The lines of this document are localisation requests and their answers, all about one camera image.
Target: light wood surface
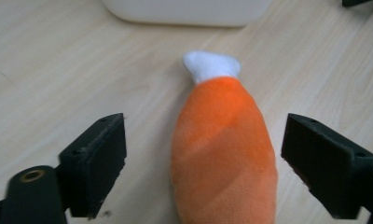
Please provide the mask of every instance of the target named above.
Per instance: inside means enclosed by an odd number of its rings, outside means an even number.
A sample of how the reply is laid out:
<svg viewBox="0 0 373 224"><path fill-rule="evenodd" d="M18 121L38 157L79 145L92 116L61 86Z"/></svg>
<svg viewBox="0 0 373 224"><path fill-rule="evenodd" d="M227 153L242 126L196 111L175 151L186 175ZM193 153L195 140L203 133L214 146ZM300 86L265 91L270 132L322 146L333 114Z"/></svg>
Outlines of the light wood surface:
<svg viewBox="0 0 373 224"><path fill-rule="evenodd" d="M275 0L240 29L128 23L99 0L0 0L0 200L14 174L57 166L96 119L122 112L127 164L101 212L111 216L90 223L180 223L170 143L193 89L180 61L191 49L242 63L276 150L276 223L366 223L365 210L332 219L280 157L290 112L373 152L373 3L346 9L338 0Z"/></svg>

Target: wooden table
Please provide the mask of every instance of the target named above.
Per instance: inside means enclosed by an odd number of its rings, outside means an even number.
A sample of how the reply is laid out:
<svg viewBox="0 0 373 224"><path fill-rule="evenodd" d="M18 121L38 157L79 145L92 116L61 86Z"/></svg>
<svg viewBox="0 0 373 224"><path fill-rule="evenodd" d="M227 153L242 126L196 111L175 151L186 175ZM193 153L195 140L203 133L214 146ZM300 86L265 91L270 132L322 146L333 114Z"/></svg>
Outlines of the wooden table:
<svg viewBox="0 0 373 224"><path fill-rule="evenodd" d="M276 0L243 28L125 22L99 0L0 0L0 200L7 181L57 155L96 119L126 117L127 165L90 223L180 223L172 131L193 83L191 49L236 56L277 155L277 221L333 220L280 157L287 113L320 120L373 152L373 3ZM70 218L69 223L88 223Z"/></svg>

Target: orange fabric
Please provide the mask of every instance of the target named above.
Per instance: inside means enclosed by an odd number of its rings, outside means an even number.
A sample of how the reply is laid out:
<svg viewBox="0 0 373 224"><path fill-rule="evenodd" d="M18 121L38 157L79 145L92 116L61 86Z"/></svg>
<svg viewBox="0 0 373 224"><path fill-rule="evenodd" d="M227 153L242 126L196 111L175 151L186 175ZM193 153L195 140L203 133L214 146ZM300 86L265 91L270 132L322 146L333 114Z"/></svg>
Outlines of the orange fabric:
<svg viewBox="0 0 373 224"><path fill-rule="evenodd" d="M273 148L236 78L203 82L189 96L173 134L172 181L184 224L274 223Z"/></svg>

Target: white container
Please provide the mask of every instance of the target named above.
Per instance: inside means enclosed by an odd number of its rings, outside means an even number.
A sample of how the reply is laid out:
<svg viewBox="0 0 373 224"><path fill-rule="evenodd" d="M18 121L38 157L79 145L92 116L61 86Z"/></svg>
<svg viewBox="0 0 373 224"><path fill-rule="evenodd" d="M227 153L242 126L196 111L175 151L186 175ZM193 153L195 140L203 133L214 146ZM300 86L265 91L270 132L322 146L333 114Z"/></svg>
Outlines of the white container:
<svg viewBox="0 0 373 224"><path fill-rule="evenodd" d="M107 8L126 21L244 26L258 19L271 0L103 0Z"/></svg>

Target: stuffed toy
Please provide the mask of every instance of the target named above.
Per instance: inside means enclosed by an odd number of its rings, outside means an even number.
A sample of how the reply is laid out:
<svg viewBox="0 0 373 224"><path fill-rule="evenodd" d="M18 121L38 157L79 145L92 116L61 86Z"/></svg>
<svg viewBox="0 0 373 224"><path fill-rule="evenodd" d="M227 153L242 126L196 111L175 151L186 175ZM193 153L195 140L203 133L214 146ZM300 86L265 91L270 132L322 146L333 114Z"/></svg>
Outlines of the stuffed toy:
<svg viewBox="0 0 373 224"><path fill-rule="evenodd" d="M239 62L191 51L196 87L172 142L171 175L184 224L274 223L277 170L263 117L237 79Z"/></svg>

